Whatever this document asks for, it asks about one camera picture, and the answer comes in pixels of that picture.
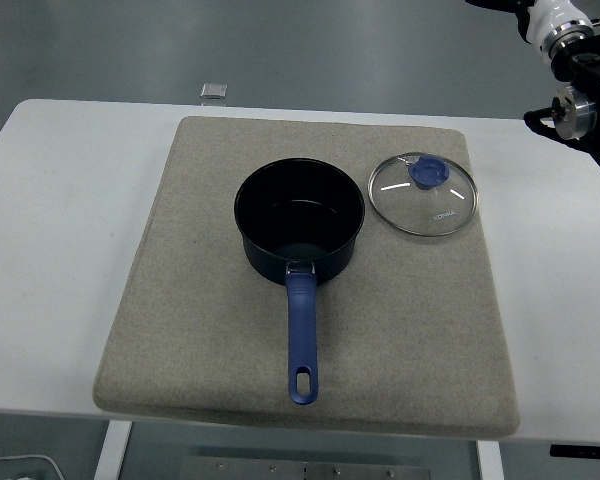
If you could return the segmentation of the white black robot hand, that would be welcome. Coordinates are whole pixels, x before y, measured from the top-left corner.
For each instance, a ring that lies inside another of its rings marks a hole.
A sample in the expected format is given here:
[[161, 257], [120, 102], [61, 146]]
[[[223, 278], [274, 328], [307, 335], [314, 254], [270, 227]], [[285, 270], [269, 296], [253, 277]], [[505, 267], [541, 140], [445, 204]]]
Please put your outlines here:
[[475, 0], [468, 4], [514, 14], [520, 36], [534, 46], [546, 65], [569, 44], [594, 36], [591, 20], [568, 0]]

